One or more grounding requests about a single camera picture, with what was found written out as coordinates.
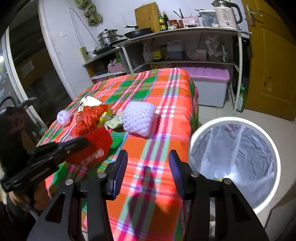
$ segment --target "shelf leg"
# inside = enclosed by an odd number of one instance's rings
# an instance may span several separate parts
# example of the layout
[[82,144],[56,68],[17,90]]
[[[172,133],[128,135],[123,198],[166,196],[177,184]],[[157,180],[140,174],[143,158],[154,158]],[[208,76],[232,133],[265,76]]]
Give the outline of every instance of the shelf leg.
[[242,83],[242,35],[240,33],[237,33],[238,41],[239,41],[239,79],[237,84],[237,96],[235,98],[235,105],[233,113],[235,114],[237,111],[237,103],[239,101],[239,93],[240,93],[240,86]]
[[129,69],[130,69],[130,72],[131,72],[131,74],[133,74],[134,71],[133,71],[133,68],[132,68],[132,66],[131,66],[131,61],[130,61],[130,59],[129,59],[129,57],[128,57],[128,53],[127,53],[127,51],[126,51],[126,48],[123,46],[123,47],[122,47],[122,50],[123,50],[124,56],[126,57],[126,61],[127,61],[127,63],[128,63],[128,67],[129,67]]

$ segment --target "purple lid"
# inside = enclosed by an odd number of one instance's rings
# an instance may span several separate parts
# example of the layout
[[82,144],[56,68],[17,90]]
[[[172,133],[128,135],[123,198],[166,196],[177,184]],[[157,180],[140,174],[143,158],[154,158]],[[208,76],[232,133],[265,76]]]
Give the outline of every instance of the purple lid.
[[229,81],[230,76],[227,69],[217,68],[204,68],[204,67],[182,67],[190,77],[196,79],[208,79],[208,80],[222,80]]

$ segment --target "plaid tablecloth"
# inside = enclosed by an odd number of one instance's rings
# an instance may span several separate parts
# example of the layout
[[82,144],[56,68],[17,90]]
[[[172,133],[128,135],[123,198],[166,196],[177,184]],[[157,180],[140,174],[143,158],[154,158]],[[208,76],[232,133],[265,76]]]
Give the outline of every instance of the plaid tablecloth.
[[[86,96],[112,104],[116,113],[123,111],[129,101],[153,103],[156,117],[152,131],[148,138],[111,131],[113,144],[108,158],[91,169],[64,162],[46,179],[50,194],[68,178],[77,182],[104,171],[125,149],[128,166],[121,192],[115,201],[107,202],[114,240],[182,240],[182,202],[176,193],[168,153],[176,149],[181,160],[187,161],[189,139],[197,128],[198,93],[190,77],[178,68],[120,76],[90,87],[67,110],[77,112],[80,100]],[[54,122],[39,145],[66,141],[74,126],[75,121],[66,128]]]

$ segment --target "light switch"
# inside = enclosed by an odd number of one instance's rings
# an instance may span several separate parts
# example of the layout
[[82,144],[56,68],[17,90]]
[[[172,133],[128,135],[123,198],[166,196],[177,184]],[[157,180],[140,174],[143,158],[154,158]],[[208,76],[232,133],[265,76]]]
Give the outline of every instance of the light switch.
[[67,33],[66,33],[66,31],[62,31],[62,32],[60,32],[60,35],[61,35],[61,37],[65,37],[65,36],[67,36]]

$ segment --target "screw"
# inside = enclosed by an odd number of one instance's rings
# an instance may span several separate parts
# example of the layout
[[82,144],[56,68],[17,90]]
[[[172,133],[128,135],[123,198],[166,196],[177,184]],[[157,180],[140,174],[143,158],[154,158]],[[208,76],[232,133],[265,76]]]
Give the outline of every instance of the screw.
[[107,174],[106,174],[105,172],[99,172],[99,173],[98,173],[98,177],[99,177],[99,178],[106,177],[106,175],[107,175]]
[[69,186],[69,185],[71,185],[73,183],[73,180],[72,179],[68,179],[65,183],[66,183],[67,186]]
[[232,181],[229,178],[224,179],[225,184],[230,185]]
[[192,173],[191,173],[191,176],[192,176],[192,177],[199,177],[199,175],[200,175],[200,174],[199,174],[198,172],[192,172]]

